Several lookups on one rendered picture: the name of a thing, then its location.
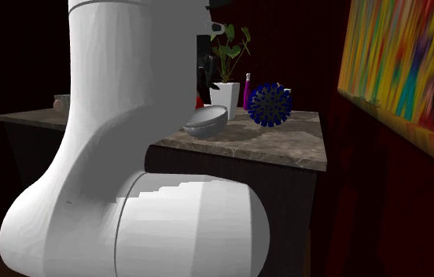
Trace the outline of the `green plant in white pot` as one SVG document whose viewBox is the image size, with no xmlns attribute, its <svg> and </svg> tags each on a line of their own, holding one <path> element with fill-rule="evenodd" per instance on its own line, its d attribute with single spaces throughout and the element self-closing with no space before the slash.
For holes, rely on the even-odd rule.
<svg viewBox="0 0 434 277">
<path fill-rule="evenodd" d="M 216 45 L 212 47 L 212 52 L 219 59 L 220 80 L 215 83 L 215 88 L 210 89 L 210 96 L 211 104 L 225 107 L 228 119 L 231 120 L 235 116 L 240 91 L 239 82 L 233 81 L 231 76 L 241 56 L 244 53 L 251 55 L 248 48 L 251 34 L 247 27 L 242 27 L 241 31 L 245 38 L 238 42 L 235 40 L 235 31 L 232 24 L 224 24 L 223 30 L 225 36 L 223 41 L 220 40 L 219 35 L 211 36 L 211 41 L 216 42 Z"/>
</svg>

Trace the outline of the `purple bottle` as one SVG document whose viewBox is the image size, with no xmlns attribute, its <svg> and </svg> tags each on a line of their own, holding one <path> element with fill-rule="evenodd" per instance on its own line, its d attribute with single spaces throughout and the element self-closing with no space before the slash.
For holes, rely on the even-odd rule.
<svg viewBox="0 0 434 277">
<path fill-rule="evenodd" d="M 243 109 L 248 109 L 249 97 L 251 95 L 251 74 L 248 72 L 245 79 L 245 88 L 243 91 Z"/>
</svg>

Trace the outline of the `grey bowl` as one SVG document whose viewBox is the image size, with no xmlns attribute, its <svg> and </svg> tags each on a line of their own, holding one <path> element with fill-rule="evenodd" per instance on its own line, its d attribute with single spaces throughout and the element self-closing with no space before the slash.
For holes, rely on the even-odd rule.
<svg viewBox="0 0 434 277">
<path fill-rule="evenodd" d="M 227 121 L 228 112 L 225 106 L 208 105 L 196 109 L 183 129 L 194 138 L 208 139 L 220 133 Z"/>
</svg>

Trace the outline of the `blue spiky ball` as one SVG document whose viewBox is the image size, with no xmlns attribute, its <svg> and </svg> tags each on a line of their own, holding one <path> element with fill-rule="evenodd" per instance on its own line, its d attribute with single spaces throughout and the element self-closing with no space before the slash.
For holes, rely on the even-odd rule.
<svg viewBox="0 0 434 277">
<path fill-rule="evenodd" d="M 291 90 L 279 83 L 265 83 L 252 91 L 247 101 L 249 117 L 262 127 L 286 122 L 292 111 Z"/>
</svg>

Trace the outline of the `grey cup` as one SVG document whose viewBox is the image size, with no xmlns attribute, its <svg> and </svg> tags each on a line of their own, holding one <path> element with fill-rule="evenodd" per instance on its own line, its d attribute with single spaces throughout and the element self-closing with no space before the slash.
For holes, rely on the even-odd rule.
<svg viewBox="0 0 434 277">
<path fill-rule="evenodd" d="M 67 113 L 69 111 L 69 108 L 70 108 L 70 95 L 69 94 L 56 94 L 53 97 L 54 97 L 54 101 L 56 99 L 60 99 L 63 101 L 63 103 L 64 103 L 64 112 L 63 113 Z"/>
</svg>

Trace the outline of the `colourful striped wall picture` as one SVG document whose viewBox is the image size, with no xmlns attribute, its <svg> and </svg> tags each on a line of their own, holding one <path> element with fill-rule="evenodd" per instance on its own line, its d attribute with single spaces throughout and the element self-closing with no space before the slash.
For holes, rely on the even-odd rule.
<svg viewBox="0 0 434 277">
<path fill-rule="evenodd" d="M 351 0 L 337 89 L 434 158 L 434 0 Z"/>
</svg>

